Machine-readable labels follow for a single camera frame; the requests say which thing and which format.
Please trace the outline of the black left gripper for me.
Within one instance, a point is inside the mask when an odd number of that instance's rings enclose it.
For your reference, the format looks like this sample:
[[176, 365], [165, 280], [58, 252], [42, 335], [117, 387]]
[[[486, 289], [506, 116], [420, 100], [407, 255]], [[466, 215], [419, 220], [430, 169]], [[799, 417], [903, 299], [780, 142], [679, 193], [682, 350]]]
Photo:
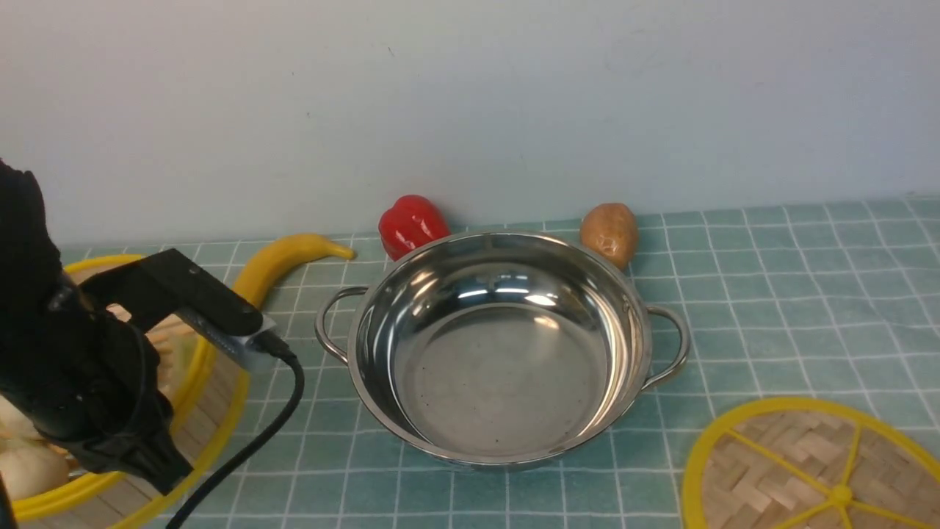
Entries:
[[2, 395], [88, 472], [124, 472], [158, 493], [192, 472], [169, 433], [159, 356], [143, 331], [71, 292], [2, 304]]

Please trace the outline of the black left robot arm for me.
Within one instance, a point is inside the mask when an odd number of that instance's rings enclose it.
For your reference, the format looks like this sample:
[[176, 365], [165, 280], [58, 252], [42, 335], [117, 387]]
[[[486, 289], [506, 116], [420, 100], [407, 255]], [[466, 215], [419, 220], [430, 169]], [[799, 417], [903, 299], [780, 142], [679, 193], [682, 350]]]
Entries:
[[64, 271], [33, 173], [2, 165], [1, 184], [2, 395], [88, 472], [171, 492], [192, 466], [169, 434], [160, 355]]

